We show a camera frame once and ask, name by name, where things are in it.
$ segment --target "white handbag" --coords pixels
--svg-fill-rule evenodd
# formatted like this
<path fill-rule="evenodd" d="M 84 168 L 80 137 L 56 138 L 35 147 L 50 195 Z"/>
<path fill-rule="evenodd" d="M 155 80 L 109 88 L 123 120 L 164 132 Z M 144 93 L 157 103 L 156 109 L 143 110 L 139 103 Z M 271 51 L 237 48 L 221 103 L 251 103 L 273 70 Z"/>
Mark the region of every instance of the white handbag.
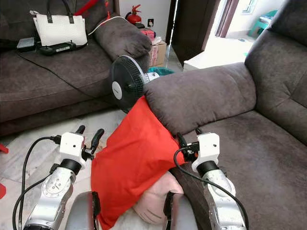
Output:
<path fill-rule="evenodd" d="M 72 41 L 77 46 L 87 43 L 85 20 L 82 16 L 73 16 L 65 0 L 67 16 L 51 15 L 50 0 L 47 0 L 47 15 L 37 14 L 33 18 L 42 46 L 52 46 Z"/>

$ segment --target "fire extinguisher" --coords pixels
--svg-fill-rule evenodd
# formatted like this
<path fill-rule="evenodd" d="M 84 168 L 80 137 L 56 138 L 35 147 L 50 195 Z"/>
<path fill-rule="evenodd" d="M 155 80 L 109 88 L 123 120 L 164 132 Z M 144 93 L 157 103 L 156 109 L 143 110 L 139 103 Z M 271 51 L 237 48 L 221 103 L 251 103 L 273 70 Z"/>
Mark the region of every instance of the fire extinguisher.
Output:
<path fill-rule="evenodd" d="M 127 13 L 126 15 L 126 20 L 128 20 L 128 22 L 130 22 L 131 24 L 136 24 L 136 23 L 141 23 L 142 22 L 142 18 L 140 16 L 137 15 L 137 12 L 141 12 L 138 11 L 137 8 L 140 7 L 141 5 L 137 5 L 137 6 L 132 6 L 132 12 Z"/>

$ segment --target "sofa backrest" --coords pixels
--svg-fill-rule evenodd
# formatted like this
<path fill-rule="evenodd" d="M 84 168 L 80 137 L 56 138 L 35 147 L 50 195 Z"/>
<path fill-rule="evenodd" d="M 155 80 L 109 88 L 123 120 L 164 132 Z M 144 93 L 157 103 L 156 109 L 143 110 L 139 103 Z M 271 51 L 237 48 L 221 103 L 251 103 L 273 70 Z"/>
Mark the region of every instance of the sofa backrest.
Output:
<path fill-rule="evenodd" d="M 256 110 L 307 145 L 306 0 L 283 5 L 245 65 L 256 84 Z"/>
<path fill-rule="evenodd" d="M 88 1 L 66 0 L 71 12 L 76 12 Z M 116 0 L 108 1 L 110 8 L 114 9 L 113 2 Z M 0 0 L 0 39 L 19 40 L 34 36 L 35 26 L 30 10 L 46 14 L 47 0 Z M 50 11 L 52 14 L 66 15 L 66 9 L 61 0 L 51 0 Z"/>

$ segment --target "wall outlet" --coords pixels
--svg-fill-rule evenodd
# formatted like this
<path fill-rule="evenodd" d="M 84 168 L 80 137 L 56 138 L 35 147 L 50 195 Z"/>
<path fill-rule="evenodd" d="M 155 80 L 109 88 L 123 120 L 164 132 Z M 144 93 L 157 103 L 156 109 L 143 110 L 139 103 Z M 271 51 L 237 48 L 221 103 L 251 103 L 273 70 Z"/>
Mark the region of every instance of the wall outlet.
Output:
<path fill-rule="evenodd" d="M 154 19 L 151 18 L 151 19 L 148 19 L 148 23 L 147 23 L 147 27 L 153 27 L 154 25 Z"/>

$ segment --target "handbag handle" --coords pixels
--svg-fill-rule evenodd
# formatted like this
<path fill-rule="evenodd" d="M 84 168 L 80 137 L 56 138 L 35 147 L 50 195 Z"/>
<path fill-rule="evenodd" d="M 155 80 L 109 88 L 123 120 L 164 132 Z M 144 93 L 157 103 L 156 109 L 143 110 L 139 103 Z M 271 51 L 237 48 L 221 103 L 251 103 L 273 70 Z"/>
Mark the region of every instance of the handbag handle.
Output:
<path fill-rule="evenodd" d="M 73 22 L 73 14 L 72 14 L 71 10 L 69 9 L 67 2 L 65 0 L 62 0 L 62 2 L 65 5 L 67 16 L 69 18 L 69 22 L 70 22 L 70 24 L 73 24 L 74 23 Z M 50 13 L 50 0 L 47 0 L 47 20 L 48 20 L 48 23 L 53 23 L 52 22 L 52 15 Z"/>

